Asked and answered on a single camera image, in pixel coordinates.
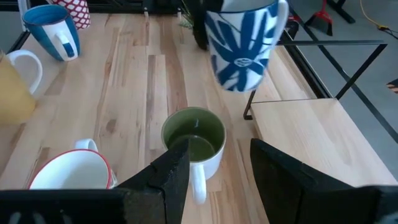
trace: concrete floor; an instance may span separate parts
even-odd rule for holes
[[[22,23],[19,12],[0,11],[0,50],[8,52],[22,33]]]
[[[321,0],[290,0],[290,5],[306,21],[315,11],[319,11]],[[368,16],[390,29],[398,30],[397,0],[363,0]],[[320,40],[384,40],[388,46],[356,82],[359,89],[383,115],[387,122],[398,131],[398,95],[386,84],[398,78],[398,40],[376,29],[362,14],[359,0],[347,1],[343,7],[356,19],[348,24],[335,11],[328,8],[333,19],[333,37],[312,31]],[[310,40],[300,29],[295,40]],[[362,65],[376,46],[331,46],[326,47],[337,59],[349,76]],[[346,83],[318,47],[300,47],[318,76],[333,95]],[[388,134],[380,122],[369,111],[358,95],[349,90],[340,100],[345,110],[362,131],[379,157],[384,161],[394,177],[398,179],[398,143]]]

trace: mug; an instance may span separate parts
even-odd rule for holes
[[[52,2],[65,7],[69,11],[78,30],[90,26],[90,13],[86,0],[52,0]]]
[[[225,90],[258,87],[288,15],[286,0],[225,0],[221,11],[206,11],[211,66]]]
[[[109,162],[92,139],[81,139],[75,149],[59,154],[44,165],[29,189],[110,189],[118,181]]]
[[[77,30],[62,6],[36,6],[22,16],[24,24],[40,45],[55,59],[70,61],[80,55]]]
[[[171,149],[188,140],[190,182],[197,204],[206,200],[206,180],[220,166],[226,141],[223,122],[203,108],[184,108],[168,117],[162,127],[162,142]]]
[[[31,57],[37,64],[35,80],[29,89],[14,67],[20,56]],[[7,55],[0,52],[0,124],[17,124],[29,119],[36,106],[32,94],[42,76],[43,66],[32,52],[16,50]]]

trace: blue mug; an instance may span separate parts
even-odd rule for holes
[[[286,0],[224,0],[220,12],[206,11],[211,66],[225,90],[258,87],[288,15]]]
[[[69,12],[62,6],[36,6],[25,12],[24,24],[55,59],[70,61],[80,55],[79,36]]]

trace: light wood surface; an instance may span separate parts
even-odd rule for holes
[[[396,184],[336,99],[253,103],[261,138],[352,186]]]
[[[195,205],[188,188],[183,223],[267,223],[249,157],[256,129],[242,119],[248,94],[219,87],[208,52],[176,17],[91,20],[79,33],[82,54],[74,61],[55,61],[32,36],[22,47],[41,59],[44,79],[29,122],[0,127],[0,189],[25,188],[46,161],[81,138],[96,141],[122,182],[165,151],[160,129],[168,115],[201,106],[224,122],[227,141],[205,204]],[[21,60],[21,74],[29,74],[33,64]]]
[[[266,75],[252,102],[316,98],[285,47],[277,46],[271,53]]]

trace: leafy pattern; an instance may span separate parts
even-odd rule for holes
[[[257,88],[268,63],[271,42],[266,40],[274,37],[277,4],[256,11],[237,12],[235,14],[241,15],[236,17],[233,14],[207,12],[205,24],[211,65],[224,89],[248,91]],[[240,27],[233,25],[237,19],[241,20],[238,21]]]

